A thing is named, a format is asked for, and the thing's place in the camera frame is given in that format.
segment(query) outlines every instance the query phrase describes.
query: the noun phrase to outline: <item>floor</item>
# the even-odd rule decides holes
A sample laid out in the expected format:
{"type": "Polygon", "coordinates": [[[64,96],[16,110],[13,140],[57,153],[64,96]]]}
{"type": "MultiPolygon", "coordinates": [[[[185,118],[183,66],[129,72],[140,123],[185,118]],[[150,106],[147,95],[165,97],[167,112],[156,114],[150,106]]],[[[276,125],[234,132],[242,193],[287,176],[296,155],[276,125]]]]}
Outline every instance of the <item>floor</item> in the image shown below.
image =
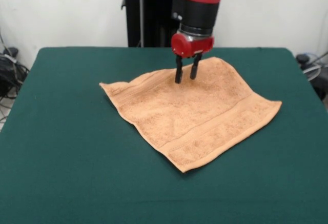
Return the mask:
{"type": "Polygon", "coordinates": [[[6,117],[10,113],[10,109],[14,103],[12,99],[3,99],[0,102],[0,131],[5,124],[6,117]]]}
{"type": "Polygon", "coordinates": [[[324,99],[323,103],[326,106],[326,109],[328,111],[328,96],[324,99]]]}

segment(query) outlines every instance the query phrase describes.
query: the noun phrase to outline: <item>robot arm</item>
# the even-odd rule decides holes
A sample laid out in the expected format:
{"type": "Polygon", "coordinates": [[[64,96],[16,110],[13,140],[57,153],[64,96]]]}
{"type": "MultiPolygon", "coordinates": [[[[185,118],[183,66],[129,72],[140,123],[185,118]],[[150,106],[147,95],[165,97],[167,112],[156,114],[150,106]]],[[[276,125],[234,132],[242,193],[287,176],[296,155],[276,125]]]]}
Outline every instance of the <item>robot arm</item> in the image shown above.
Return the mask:
{"type": "Polygon", "coordinates": [[[180,21],[171,45],[177,55],[175,82],[182,78],[182,58],[195,57],[191,79],[196,78],[198,62],[203,52],[213,48],[212,36],[220,0],[173,0],[172,17],[180,21]]]}

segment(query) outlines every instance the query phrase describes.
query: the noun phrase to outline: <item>towel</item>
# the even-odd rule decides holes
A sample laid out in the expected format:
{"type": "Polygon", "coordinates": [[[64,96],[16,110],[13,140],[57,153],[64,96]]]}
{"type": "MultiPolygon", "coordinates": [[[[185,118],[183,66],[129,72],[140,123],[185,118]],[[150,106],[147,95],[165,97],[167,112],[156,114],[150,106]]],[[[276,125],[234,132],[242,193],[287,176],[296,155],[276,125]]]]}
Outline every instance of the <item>towel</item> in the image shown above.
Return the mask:
{"type": "Polygon", "coordinates": [[[267,125],[282,104],[256,94],[216,57],[199,62],[195,80],[189,78],[191,65],[183,67],[179,85],[175,71],[100,86],[120,116],[182,172],[211,162],[267,125]]]}

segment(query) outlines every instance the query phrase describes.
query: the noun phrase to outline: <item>green felt surface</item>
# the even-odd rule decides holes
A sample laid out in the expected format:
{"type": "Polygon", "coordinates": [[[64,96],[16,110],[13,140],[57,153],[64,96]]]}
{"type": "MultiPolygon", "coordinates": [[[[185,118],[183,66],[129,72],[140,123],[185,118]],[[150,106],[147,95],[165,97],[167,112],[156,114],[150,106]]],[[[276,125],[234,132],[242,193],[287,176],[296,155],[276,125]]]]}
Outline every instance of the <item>green felt surface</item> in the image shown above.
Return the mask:
{"type": "Polygon", "coordinates": [[[171,49],[42,49],[0,134],[0,223],[328,223],[328,116],[291,53],[207,56],[283,105],[182,174],[98,86],[174,68],[171,49]]]}

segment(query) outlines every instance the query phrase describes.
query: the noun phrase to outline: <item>black stand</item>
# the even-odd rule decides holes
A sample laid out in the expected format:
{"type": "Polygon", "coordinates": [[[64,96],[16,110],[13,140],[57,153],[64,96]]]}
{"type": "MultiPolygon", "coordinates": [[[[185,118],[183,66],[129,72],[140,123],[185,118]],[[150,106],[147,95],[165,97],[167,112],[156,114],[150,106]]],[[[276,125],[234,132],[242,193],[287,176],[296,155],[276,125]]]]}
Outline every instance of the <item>black stand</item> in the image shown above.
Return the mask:
{"type": "MultiPolygon", "coordinates": [[[[145,47],[170,47],[179,22],[171,19],[172,0],[143,0],[143,32],[145,47]]],[[[127,13],[128,45],[140,46],[140,3],[125,0],[127,13]]]]}

